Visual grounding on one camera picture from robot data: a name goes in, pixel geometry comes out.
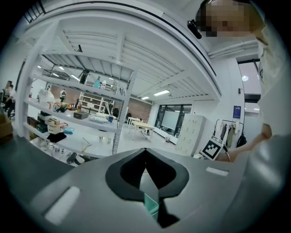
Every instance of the fluorescent light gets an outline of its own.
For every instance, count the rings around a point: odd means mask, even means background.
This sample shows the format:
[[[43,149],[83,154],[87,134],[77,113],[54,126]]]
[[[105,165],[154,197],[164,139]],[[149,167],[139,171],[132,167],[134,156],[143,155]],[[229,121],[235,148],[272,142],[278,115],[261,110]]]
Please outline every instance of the fluorescent light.
[[[78,79],[75,75],[71,75],[73,78],[75,78],[76,80],[80,81],[80,79]]]
[[[168,90],[164,90],[164,91],[161,91],[159,93],[154,94],[154,96],[159,96],[159,95],[166,94],[166,93],[169,93],[169,91]]]
[[[241,79],[245,82],[245,81],[249,80],[249,77],[248,76],[243,76],[243,77],[241,77]]]

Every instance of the blue sign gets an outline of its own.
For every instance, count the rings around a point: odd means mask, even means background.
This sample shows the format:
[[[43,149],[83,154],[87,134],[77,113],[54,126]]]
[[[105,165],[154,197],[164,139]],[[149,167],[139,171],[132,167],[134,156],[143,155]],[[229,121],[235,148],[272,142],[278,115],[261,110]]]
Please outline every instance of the blue sign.
[[[233,106],[233,118],[241,118],[241,106]]]

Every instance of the large window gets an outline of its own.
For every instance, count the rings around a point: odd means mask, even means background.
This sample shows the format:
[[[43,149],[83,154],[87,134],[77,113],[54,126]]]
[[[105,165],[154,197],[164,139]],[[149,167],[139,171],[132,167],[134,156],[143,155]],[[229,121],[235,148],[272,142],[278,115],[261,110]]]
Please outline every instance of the large window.
[[[184,116],[191,112],[191,105],[160,105],[155,127],[178,137]]]

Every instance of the green object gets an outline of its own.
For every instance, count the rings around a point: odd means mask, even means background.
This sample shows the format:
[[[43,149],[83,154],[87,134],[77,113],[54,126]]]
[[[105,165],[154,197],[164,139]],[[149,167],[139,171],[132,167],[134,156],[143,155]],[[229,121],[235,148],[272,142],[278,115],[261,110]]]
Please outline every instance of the green object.
[[[158,212],[159,212],[159,204],[156,203],[153,199],[151,199],[148,195],[145,195],[145,207],[147,211],[153,216],[154,219],[158,219]]]

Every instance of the ceiling light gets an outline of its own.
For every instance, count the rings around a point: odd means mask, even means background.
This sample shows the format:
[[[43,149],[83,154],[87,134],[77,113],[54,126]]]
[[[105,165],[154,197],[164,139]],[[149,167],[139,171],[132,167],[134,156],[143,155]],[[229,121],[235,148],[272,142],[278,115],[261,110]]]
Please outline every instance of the ceiling light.
[[[241,77],[241,79],[245,82],[245,81],[249,80],[249,77],[248,76],[243,76],[243,77]]]
[[[73,78],[75,78],[76,80],[80,81],[80,79],[78,79],[75,75],[71,75]]]
[[[168,90],[164,90],[164,91],[161,91],[159,93],[154,94],[154,96],[159,96],[159,95],[166,94],[166,93],[169,93],[169,91]]]

